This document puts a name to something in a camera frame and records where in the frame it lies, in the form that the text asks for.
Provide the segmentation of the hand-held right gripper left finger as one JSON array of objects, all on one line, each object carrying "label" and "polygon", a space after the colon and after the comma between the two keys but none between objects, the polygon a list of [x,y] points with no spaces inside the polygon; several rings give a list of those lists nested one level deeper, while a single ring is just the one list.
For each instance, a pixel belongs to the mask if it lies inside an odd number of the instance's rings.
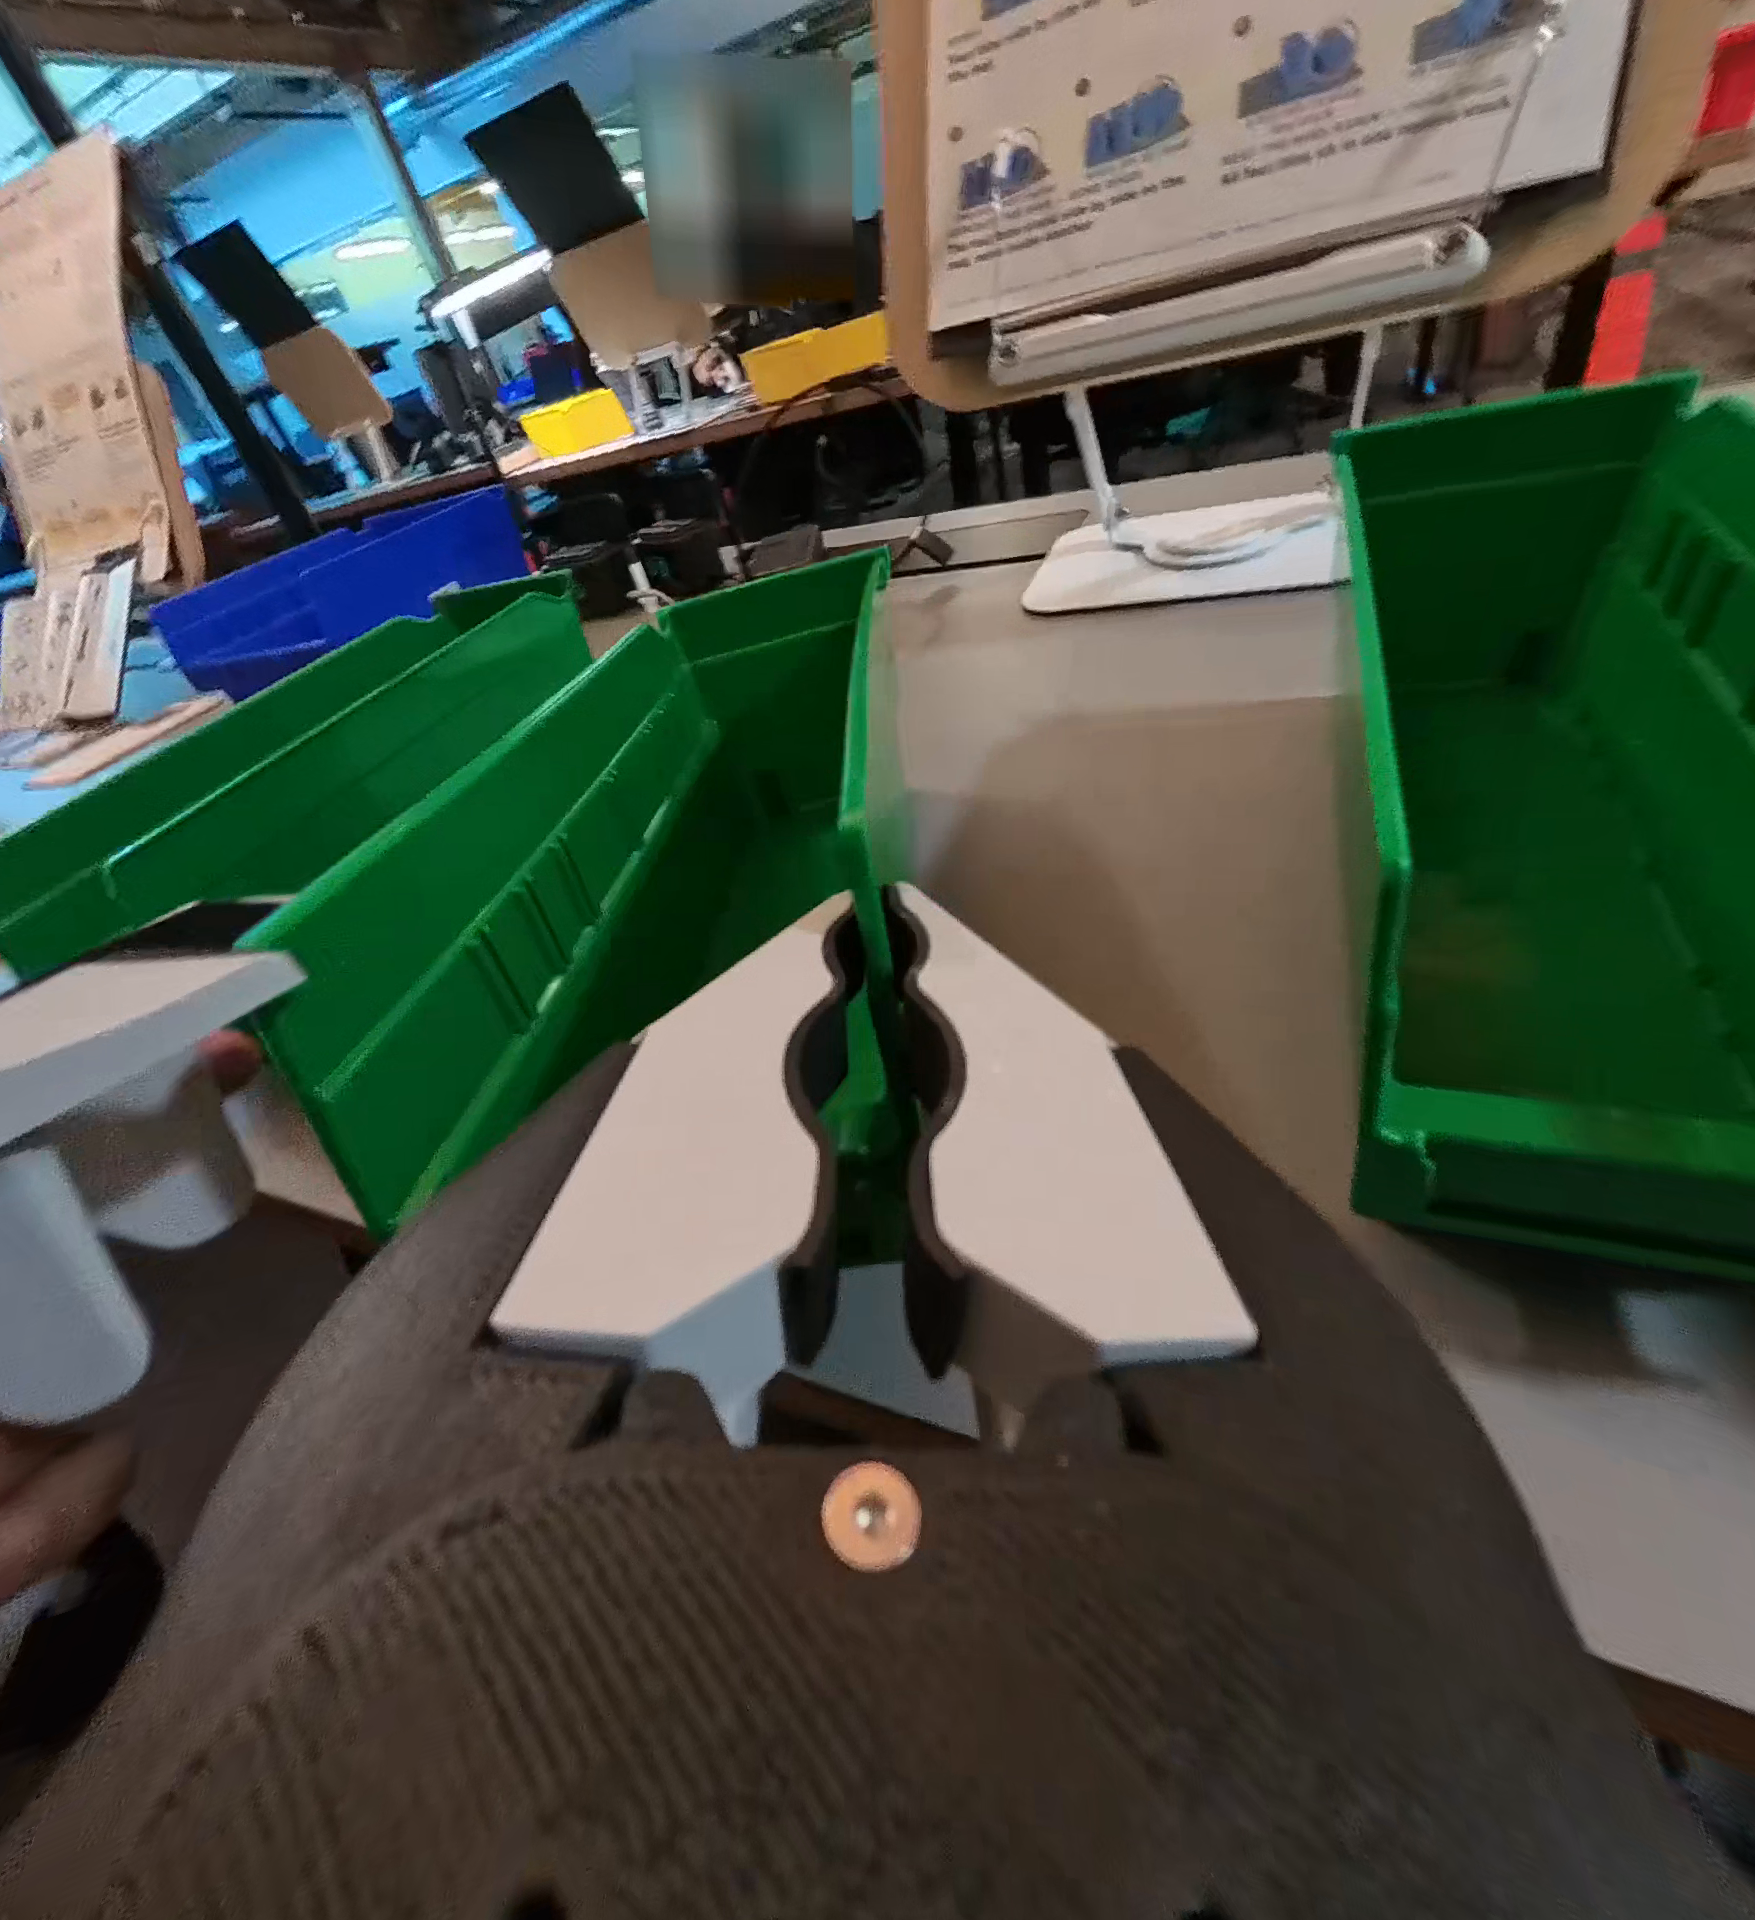
[{"label": "hand-held right gripper left finger", "polygon": [[864,957],[834,894],[646,1028],[492,1310],[502,1346],[688,1376],[758,1439],[764,1387],[836,1317],[828,1108]]}]

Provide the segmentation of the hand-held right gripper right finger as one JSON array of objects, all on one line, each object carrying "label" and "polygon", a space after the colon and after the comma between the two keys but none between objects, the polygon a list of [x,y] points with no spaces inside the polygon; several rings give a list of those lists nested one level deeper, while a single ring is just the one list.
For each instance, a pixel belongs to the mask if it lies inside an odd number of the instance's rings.
[{"label": "hand-held right gripper right finger", "polygon": [[1117,1045],[910,882],[888,932],[918,1135],[904,1312],[932,1378],[1249,1353],[1257,1328]]}]

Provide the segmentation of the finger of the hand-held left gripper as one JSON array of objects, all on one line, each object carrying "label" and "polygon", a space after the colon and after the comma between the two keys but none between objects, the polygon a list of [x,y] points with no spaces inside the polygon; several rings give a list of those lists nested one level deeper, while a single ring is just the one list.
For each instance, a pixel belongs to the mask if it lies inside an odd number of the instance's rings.
[{"label": "finger of the hand-held left gripper", "polygon": [[0,1166],[46,1155],[106,1237],[226,1234],[258,1185],[206,1043],[304,977],[280,951],[132,953],[0,996]]}]

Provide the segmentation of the green plastic bin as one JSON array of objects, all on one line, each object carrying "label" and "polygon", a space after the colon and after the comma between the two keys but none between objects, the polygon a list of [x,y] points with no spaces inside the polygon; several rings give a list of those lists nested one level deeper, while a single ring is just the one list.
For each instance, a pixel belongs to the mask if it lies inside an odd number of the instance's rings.
[{"label": "green plastic bin", "polygon": [[868,1005],[848,1139],[898,1139],[890,569],[856,548],[666,607],[246,936],[306,973],[260,1040],[372,1236],[840,896]]},{"label": "green plastic bin", "polygon": [[1337,436],[1373,856],[1349,1198],[1755,1283],[1755,401]]},{"label": "green plastic bin", "polygon": [[288,900],[592,665],[564,569],[436,594],[0,833],[34,980],[196,902]]}]

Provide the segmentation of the person's left hand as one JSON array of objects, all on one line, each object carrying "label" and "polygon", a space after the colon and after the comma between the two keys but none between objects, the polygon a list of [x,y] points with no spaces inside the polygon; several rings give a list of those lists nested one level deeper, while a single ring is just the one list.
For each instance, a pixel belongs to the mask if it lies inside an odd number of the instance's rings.
[{"label": "person's left hand", "polygon": [[0,1423],[0,1605],[76,1566],[120,1515],[134,1472],[120,1432]]}]

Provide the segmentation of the wooden document stand white base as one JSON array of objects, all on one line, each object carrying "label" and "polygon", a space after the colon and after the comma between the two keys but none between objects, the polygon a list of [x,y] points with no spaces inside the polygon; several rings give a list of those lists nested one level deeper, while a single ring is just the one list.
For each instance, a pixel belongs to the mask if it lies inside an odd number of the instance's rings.
[{"label": "wooden document stand white base", "polygon": [[1481,307],[1575,273],[1645,210],[1691,141],[1721,3],[1635,3],[1597,175],[1515,190],[1481,211],[1429,213],[1311,251],[1253,262],[1070,307],[934,332],[928,273],[928,9],[874,5],[880,57],[890,353],[916,396],[952,414],[1058,397],[1092,508],[1026,588],[1034,613],[1325,588],[1349,554],[1333,482],[1239,506],[1145,510],[1119,501],[1090,399],[1139,376],[1357,333],[1351,421],[1389,324]]}]

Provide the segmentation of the large yellow bin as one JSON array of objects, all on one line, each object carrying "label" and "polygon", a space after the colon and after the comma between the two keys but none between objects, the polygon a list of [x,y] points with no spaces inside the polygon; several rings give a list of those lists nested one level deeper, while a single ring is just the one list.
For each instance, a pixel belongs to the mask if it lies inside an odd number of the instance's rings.
[{"label": "large yellow bin", "polygon": [[890,317],[880,305],[834,326],[804,327],[746,347],[740,365],[756,399],[774,409],[886,370]]},{"label": "large yellow bin", "polygon": [[540,458],[560,462],[638,437],[624,399],[604,385],[530,406],[516,424]]}]

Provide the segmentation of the tripod light panel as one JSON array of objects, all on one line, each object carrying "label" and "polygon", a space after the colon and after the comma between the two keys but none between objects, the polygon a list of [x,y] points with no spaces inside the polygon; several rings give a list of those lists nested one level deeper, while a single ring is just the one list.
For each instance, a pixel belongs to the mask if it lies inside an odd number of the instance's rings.
[{"label": "tripod light panel", "polygon": [[502,262],[454,271],[430,285],[416,303],[428,333],[428,343],[416,356],[442,414],[450,429],[492,465],[524,436],[500,399],[506,376],[496,372],[488,345],[524,326],[548,333],[542,315],[558,310],[550,266],[548,249],[530,247]]}]

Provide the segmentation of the orange traffic cone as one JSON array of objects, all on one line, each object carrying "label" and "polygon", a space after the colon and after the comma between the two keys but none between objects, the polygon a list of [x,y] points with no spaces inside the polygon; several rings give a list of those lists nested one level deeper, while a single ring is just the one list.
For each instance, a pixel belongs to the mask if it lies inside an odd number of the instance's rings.
[{"label": "orange traffic cone", "polygon": [[1625,383],[1641,374],[1657,292],[1657,249],[1665,231],[1665,211],[1655,208],[1619,236],[1593,324],[1583,385]]}]

